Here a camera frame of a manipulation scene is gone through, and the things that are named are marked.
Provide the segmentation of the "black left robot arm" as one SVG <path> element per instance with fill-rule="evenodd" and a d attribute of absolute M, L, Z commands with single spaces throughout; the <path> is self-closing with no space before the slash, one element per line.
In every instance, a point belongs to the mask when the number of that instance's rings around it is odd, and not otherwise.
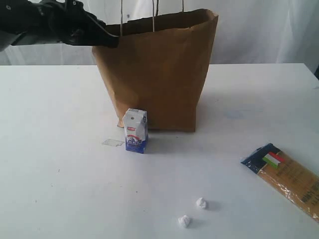
<path fill-rule="evenodd" d="M 2 0 L 0 49 L 9 46 L 57 44 L 116 48 L 119 37 L 87 12 L 78 0 Z"/>

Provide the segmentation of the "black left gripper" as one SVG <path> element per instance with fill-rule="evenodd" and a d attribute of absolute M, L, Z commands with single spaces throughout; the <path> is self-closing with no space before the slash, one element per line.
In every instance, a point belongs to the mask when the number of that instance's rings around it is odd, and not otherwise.
<path fill-rule="evenodd" d="M 119 36 L 110 34 L 104 22 L 86 11 L 81 1 L 42 0 L 39 9 L 48 17 L 49 29 L 65 44 L 109 48 L 119 44 Z"/>

